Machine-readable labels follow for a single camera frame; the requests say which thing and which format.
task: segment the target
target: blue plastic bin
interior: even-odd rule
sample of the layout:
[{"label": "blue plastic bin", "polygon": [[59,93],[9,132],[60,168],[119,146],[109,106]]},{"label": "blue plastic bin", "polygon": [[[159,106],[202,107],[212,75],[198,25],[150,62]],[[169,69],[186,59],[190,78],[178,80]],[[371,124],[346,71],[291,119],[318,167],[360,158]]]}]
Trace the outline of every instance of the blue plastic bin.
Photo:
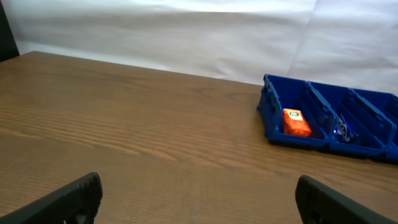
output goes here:
[{"label": "blue plastic bin", "polygon": [[[270,142],[305,147],[325,147],[333,131],[335,115],[330,105],[308,82],[291,78],[264,76],[264,87],[257,106],[265,135]],[[282,110],[300,110],[311,128],[310,137],[283,133]]]},{"label": "blue plastic bin", "polygon": [[[381,93],[369,90],[357,90],[355,92],[363,96],[377,109],[385,114],[396,126],[398,126],[398,97],[391,93]],[[392,141],[387,144],[386,158],[398,161],[398,131]]]},{"label": "blue plastic bin", "polygon": [[[339,142],[337,133],[333,134],[329,150],[366,157],[386,153],[387,145],[394,137],[396,125],[379,109],[353,89],[314,82],[310,84],[325,97],[337,117],[342,114],[349,127],[359,135],[360,142],[347,144]],[[336,120],[333,129],[337,128],[337,122]]]}]

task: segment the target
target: blue package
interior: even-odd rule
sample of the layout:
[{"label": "blue package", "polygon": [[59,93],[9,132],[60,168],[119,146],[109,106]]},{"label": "blue package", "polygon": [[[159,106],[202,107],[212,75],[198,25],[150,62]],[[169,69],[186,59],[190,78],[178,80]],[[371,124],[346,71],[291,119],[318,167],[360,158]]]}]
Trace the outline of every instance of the blue package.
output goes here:
[{"label": "blue package", "polygon": [[342,114],[337,119],[337,129],[334,132],[338,135],[339,142],[347,144],[361,143],[361,138],[351,129]]}]

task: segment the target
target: tabletop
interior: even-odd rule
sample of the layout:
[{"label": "tabletop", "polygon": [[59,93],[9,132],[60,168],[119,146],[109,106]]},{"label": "tabletop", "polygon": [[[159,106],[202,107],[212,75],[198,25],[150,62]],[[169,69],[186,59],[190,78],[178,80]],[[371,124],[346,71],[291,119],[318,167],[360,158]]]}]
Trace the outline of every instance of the tabletop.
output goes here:
[{"label": "tabletop", "polygon": [[96,223],[301,223],[307,174],[398,221],[398,166],[270,145],[260,90],[41,52],[2,62],[0,216],[98,172]]}]

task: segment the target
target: white backdrop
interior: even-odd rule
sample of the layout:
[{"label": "white backdrop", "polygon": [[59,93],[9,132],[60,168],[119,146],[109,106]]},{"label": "white backdrop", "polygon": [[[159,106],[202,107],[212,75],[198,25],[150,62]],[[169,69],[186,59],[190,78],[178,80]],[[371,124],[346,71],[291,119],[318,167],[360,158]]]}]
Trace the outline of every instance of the white backdrop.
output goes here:
[{"label": "white backdrop", "polygon": [[398,0],[2,0],[39,50],[262,85],[264,73],[398,94]]}]

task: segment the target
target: orange box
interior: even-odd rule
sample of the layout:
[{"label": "orange box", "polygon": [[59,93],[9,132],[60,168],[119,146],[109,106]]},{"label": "orange box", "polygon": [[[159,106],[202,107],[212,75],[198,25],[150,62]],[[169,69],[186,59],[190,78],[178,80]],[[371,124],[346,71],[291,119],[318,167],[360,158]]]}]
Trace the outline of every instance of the orange box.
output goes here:
[{"label": "orange box", "polygon": [[311,135],[310,126],[305,121],[299,110],[284,109],[282,112],[282,125],[285,134],[308,137]]}]

